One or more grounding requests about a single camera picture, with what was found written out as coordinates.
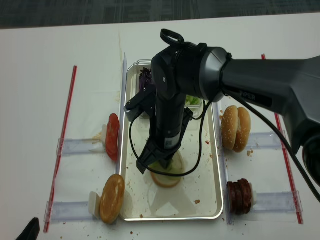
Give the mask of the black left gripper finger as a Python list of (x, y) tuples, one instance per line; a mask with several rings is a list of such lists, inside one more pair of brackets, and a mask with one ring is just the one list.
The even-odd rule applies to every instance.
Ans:
[(37, 217), (34, 217), (16, 240), (37, 240), (39, 233), (40, 222)]

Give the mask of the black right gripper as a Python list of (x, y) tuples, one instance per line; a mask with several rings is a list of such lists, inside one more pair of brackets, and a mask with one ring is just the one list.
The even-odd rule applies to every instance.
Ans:
[(185, 108), (186, 97), (174, 96), (166, 100), (155, 97), (153, 116), (150, 117), (149, 139), (136, 162), (141, 174), (146, 166), (159, 161), (165, 170), (171, 170), (173, 155), (179, 150), (193, 112)]

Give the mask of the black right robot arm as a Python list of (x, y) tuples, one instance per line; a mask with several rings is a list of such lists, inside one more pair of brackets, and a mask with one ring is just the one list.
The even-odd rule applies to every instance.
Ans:
[(320, 59), (233, 59), (220, 47), (172, 45), (151, 61), (154, 85), (150, 137), (137, 168), (170, 159), (180, 148), (190, 121), (186, 97), (218, 102), (231, 96), (283, 116), (292, 156), (303, 149), (296, 167), (311, 186), (320, 181)]

